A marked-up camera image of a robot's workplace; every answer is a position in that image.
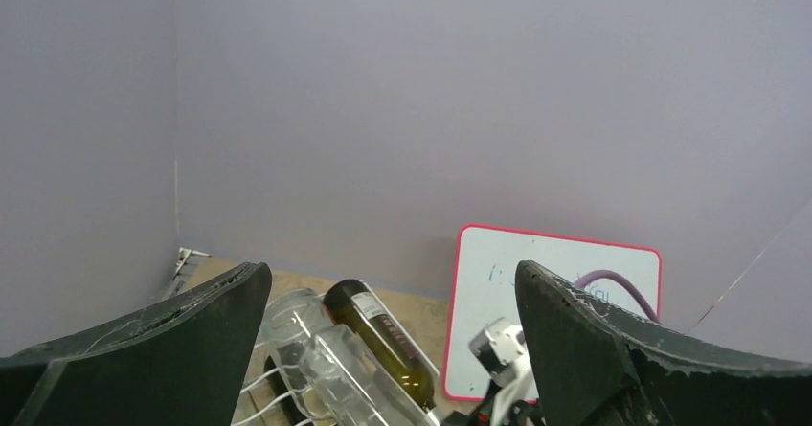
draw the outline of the white wire rack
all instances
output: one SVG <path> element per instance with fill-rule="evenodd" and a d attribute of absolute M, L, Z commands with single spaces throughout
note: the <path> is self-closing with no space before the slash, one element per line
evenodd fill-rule
<path fill-rule="evenodd" d="M 392 319 L 393 324 L 395 324 L 398 327 L 398 329 L 400 329 L 400 331 L 403 332 L 403 335 L 406 337 L 407 340 L 409 340 L 409 343 L 411 343 L 417 349 L 418 357 L 423 362 L 423 364 L 425 364 L 426 367 L 428 367 L 429 370 L 431 371 L 432 378 L 433 378 L 432 381 L 436 385 L 437 382 L 438 382 L 438 379 L 440 377 L 440 371 L 437 369 L 437 366 L 431 361 L 431 359 L 429 359 L 429 356 L 425 353 L 425 351 L 423 351 L 423 348 L 420 347 L 420 345 L 417 343 L 417 341 L 412 336 L 412 334 L 409 333 L 408 330 L 406 330 L 406 327 L 404 327 L 400 323 L 400 321 L 397 319 L 397 316 L 389 309 L 389 307 L 382 300 L 380 300 L 380 297 L 378 297 L 378 295 L 375 293 L 374 289 L 372 289 L 365 281 L 362 280 L 361 282 L 363 282 L 364 285 L 367 286 L 367 288 L 371 291 L 372 295 L 381 303 L 381 305 L 383 306 L 384 311 L 386 311 L 386 313 Z M 262 345 L 263 345 L 262 343 L 258 343 L 256 345 L 254 345 L 254 350 L 257 350 L 257 349 L 261 348 Z M 273 369 L 273 370 L 266 371 L 265 373 L 263 373 L 262 375 L 260 375 L 256 379 L 254 379 L 253 381 L 249 382 L 248 384 L 246 384 L 242 388 L 242 390 L 240 390 L 240 395 L 248 393 L 253 388 L 255 388 L 260 383 L 262 383 L 262 381 L 264 381 L 267 377 L 269 377 L 269 376 L 273 375 L 274 373 L 276 373 L 278 370 L 279 369 Z M 284 399 L 286 399 L 290 395 L 291 395 L 290 392 L 285 392 L 285 393 L 282 393 L 280 395 L 277 395 L 276 397 L 271 399 L 271 401 L 267 405 L 259 408 L 258 411 L 255 414 L 250 415 L 249 417 L 247 417 L 245 419 L 242 419 L 242 420 L 240 420 L 238 422 L 232 423 L 231 426 L 249 426 L 249 425 L 253 425 L 254 421 L 261 419 L 262 416 L 265 413 L 270 412 L 271 410 L 276 408 L 279 405 L 279 402 L 282 402 Z M 314 424 L 314 423 L 313 423 L 313 420 L 308 419 L 308 420 L 302 421 L 302 422 L 300 422 L 300 423 L 298 423 L 298 424 L 296 424 L 294 426 L 305 426 L 306 424 Z"/>

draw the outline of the clear glass jar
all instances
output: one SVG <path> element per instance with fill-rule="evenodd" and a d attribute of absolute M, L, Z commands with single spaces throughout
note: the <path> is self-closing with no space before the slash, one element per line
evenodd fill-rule
<path fill-rule="evenodd" d="M 304 377 L 342 425 L 432 424 L 426 413 L 346 325 L 314 335 L 300 361 Z"/>
<path fill-rule="evenodd" d="M 328 418 L 331 413 L 307 383 L 299 362 L 310 338 L 333 326 L 319 294 L 309 288 L 293 289 L 268 304 L 259 326 L 259 340 L 268 346 L 293 400 L 312 419 Z"/>

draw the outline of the whiteboard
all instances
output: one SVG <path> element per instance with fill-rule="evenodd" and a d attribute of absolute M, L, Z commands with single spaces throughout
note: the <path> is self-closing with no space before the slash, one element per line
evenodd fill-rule
<path fill-rule="evenodd" d="M 565 236 L 467 225 L 457 240 L 457 267 L 451 292 L 442 385 L 453 400 L 480 401 L 490 377 L 471 354 L 468 342 L 501 317 L 521 324 L 513 288 L 516 265 L 535 260 L 565 280 L 596 270 L 628 279 L 660 314 L 662 260 L 654 249 Z M 621 286 L 596 280 L 586 290 L 645 317 Z M 528 399 L 538 397 L 533 386 Z"/>

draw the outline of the white robot part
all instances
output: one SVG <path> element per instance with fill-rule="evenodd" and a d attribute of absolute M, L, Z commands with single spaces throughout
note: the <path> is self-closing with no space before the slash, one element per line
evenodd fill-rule
<path fill-rule="evenodd" d="M 502 389 L 496 393 L 490 424 L 503 424 L 510 408 L 528 395 L 534 383 L 525 334 L 520 325 L 500 318 L 487 325 L 468 344 L 494 383 Z"/>
<path fill-rule="evenodd" d="M 501 387 L 516 379 L 513 363 L 528 352 L 522 327 L 509 323 L 505 318 L 486 325 L 471 340 L 468 349 Z"/>

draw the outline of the wine bottle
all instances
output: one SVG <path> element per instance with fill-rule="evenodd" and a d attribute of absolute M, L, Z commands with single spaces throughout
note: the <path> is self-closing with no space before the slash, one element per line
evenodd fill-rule
<path fill-rule="evenodd" d="M 381 366 L 420 408 L 427 412 L 435 409 L 431 371 L 363 282 L 338 282 L 325 294 L 324 304 L 333 321 L 357 333 Z"/>

